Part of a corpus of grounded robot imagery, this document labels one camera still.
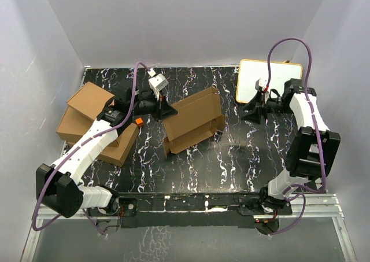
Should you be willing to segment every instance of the gray wall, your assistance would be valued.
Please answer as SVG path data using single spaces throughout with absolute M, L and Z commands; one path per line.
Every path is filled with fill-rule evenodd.
M 324 0 L 305 40 L 313 54 L 309 84 L 320 113 L 342 137 L 328 178 L 359 261 L 370 258 L 370 0 Z M 294 62 L 306 62 L 300 47 Z
M 0 2 L 0 261 L 19 261 L 35 170 L 60 154 L 56 128 L 83 66 L 47 0 Z
M 303 36 L 322 0 L 49 0 L 84 65 L 236 64 Z M 286 43 L 275 60 L 291 58 Z

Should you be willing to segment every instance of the small orange cube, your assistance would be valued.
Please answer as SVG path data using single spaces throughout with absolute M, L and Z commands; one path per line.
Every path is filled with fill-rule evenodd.
M 135 119 L 135 122 L 138 127 L 144 126 L 144 121 L 141 117 L 139 117 L 138 119 Z

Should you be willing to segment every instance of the table surface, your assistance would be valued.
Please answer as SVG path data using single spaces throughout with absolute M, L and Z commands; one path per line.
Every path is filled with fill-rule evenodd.
M 120 168 L 96 160 L 83 176 L 84 186 L 105 184 L 120 192 L 233 192 L 259 191 L 284 167 L 286 151 L 297 125 L 293 115 L 268 116 L 265 124 L 241 120 L 243 104 L 235 100 L 238 67 L 157 68 L 169 82 L 169 103 L 209 86 L 221 96 L 227 117 L 224 132 L 179 153 L 164 155 L 164 126 L 143 116 L 145 126 Z M 133 69 L 87 69 L 84 83 L 92 82 L 119 96 L 132 86 Z M 138 72 L 138 86 L 148 86 L 148 74 Z

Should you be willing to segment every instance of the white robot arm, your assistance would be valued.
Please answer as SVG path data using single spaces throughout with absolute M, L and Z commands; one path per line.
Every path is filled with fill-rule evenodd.
M 167 103 L 161 90 L 168 84 L 162 74 L 149 79 L 151 90 L 135 92 L 134 115 L 151 114 L 154 119 L 162 120 L 176 115 L 177 111 Z M 106 211 L 115 211 L 114 190 L 105 186 L 84 187 L 78 186 L 86 169 L 98 157 L 107 145 L 113 142 L 132 122 L 132 115 L 120 128 L 126 117 L 132 88 L 126 93 L 126 100 L 110 99 L 103 111 L 93 122 L 85 135 L 62 157 L 51 166 L 42 164 L 36 171 L 36 197 L 42 197 L 42 204 L 48 206 L 64 217 L 73 216 L 81 208 L 105 208 Z M 55 174 L 50 184 L 51 174 Z
M 292 185 L 303 185 L 322 177 L 312 114 L 315 115 L 320 132 L 326 175 L 329 174 L 334 162 L 341 137 L 338 133 L 331 132 L 325 125 L 317 108 L 316 92 L 313 88 L 308 88 L 309 101 L 313 106 L 312 113 L 301 80 L 291 79 L 285 82 L 282 96 L 276 90 L 270 90 L 262 84 L 264 84 L 262 80 L 257 81 L 257 94 L 243 107 L 247 110 L 247 115 L 242 119 L 261 123 L 271 112 L 293 113 L 298 126 L 298 134 L 287 152 L 285 168 L 260 191 L 261 205 L 276 210 L 283 208 L 286 199 L 298 188 Z

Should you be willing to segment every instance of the open cardboard box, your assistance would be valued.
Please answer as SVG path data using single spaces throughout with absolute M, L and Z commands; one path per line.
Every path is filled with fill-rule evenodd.
M 138 135 L 138 126 L 131 123 L 120 135 L 120 137 L 122 137 L 120 145 L 118 145 L 118 147 L 107 146 L 103 152 L 100 153 L 98 159 L 122 167 Z M 67 143 L 70 147 L 75 144 L 72 142 Z
M 172 106 L 178 114 L 163 120 L 167 134 L 163 140 L 166 156 L 170 152 L 179 153 L 225 128 L 226 117 L 221 113 L 220 95 L 215 87 L 206 88 Z
M 88 131 L 93 121 L 114 95 L 93 83 L 86 83 L 68 101 L 68 107 L 58 126 L 57 134 L 67 142 L 76 143 Z M 118 147 L 119 136 L 109 146 Z

